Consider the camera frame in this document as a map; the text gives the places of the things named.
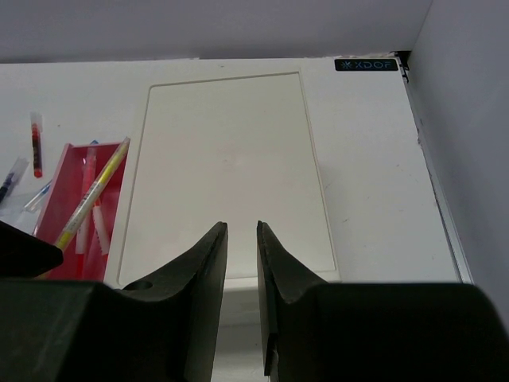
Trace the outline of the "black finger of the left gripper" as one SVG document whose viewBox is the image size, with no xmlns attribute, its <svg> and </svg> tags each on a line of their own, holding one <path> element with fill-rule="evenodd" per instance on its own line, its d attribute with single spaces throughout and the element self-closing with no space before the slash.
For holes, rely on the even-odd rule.
<svg viewBox="0 0 509 382">
<path fill-rule="evenodd" d="M 63 252 L 43 240 L 1 222 L 1 277 L 34 278 L 59 267 Z"/>
</svg>

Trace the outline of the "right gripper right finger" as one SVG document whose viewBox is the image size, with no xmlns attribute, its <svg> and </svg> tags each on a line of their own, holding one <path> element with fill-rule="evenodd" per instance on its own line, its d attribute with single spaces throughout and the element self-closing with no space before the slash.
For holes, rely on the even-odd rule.
<svg viewBox="0 0 509 382">
<path fill-rule="evenodd" d="M 467 283 L 329 283 L 257 226 L 272 381 L 505 381 L 508 335 Z"/>
</svg>

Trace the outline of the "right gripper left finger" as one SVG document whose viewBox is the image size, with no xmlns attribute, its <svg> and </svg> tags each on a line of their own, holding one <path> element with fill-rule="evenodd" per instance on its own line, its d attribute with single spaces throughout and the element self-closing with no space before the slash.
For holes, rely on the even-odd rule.
<svg viewBox="0 0 509 382">
<path fill-rule="evenodd" d="M 121 290 L 101 282 L 1 277 L 4 381 L 208 381 L 227 225 Z"/>
</svg>

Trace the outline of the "pink drawer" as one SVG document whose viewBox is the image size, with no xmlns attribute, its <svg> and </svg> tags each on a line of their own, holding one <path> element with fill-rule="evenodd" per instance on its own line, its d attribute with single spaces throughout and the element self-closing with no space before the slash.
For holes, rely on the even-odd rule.
<svg viewBox="0 0 509 382">
<path fill-rule="evenodd" d="M 87 152 L 87 146 L 68 144 L 64 147 L 52 178 L 52 187 L 36 224 L 35 236 L 38 239 L 54 243 L 83 198 L 82 183 Z M 105 229 L 109 236 L 115 226 L 125 166 L 126 163 L 122 162 L 100 196 Z M 108 256 L 101 253 L 99 238 L 92 224 L 89 226 L 87 253 L 77 255 L 76 242 L 72 241 L 63 257 L 63 263 L 49 273 L 49 279 L 103 281 Z"/>
</svg>

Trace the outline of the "blue pen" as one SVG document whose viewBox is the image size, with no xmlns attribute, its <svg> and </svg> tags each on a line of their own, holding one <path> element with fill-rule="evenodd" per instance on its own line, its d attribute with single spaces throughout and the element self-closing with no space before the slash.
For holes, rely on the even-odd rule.
<svg viewBox="0 0 509 382">
<path fill-rule="evenodd" d="M 49 181 L 46 185 L 44 185 L 24 206 L 23 210 L 27 212 L 35 212 L 39 209 L 42 202 L 45 199 L 46 194 L 49 192 L 51 188 L 52 182 Z"/>
<path fill-rule="evenodd" d="M 5 180 L 3 181 L 0 189 L 0 201 L 6 198 L 11 189 L 19 182 L 19 180 L 23 177 L 27 167 L 29 165 L 29 161 L 25 158 L 17 158 L 14 165 L 10 169 L 7 174 Z"/>
</svg>

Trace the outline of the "red pen with cap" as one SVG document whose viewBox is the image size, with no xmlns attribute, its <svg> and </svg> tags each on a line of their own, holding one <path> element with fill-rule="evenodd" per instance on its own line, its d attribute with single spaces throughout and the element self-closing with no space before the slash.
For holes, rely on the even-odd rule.
<svg viewBox="0 0 509 382">
<path fill-rule="evenodd" d="M 30 113 L 31 141 L 33 149 L 33 174 L 35 178 L 43 177 L 41 132 L 42 117 L 37 112 Z"/>
</svg>

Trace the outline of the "yellow highlighter pen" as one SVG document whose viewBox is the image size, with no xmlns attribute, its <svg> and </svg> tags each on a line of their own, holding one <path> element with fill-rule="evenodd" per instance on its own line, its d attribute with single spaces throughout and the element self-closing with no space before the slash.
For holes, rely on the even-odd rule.
<svg viewBox="0 0 509 382">
<path fill-rule="evenodd" d="M 99 199 L 111 178 L 122 164 L 129 150 L 129 145 L 130 138 L 125 137 L 102 168 L 98 177 L 92 182 L 80 203 L 76 206 L 73 214 L 54 243 L 61 251 L 65 251 L 72 242 L 85 217 L 92 210 L 94 203 Z"/>
</svg>

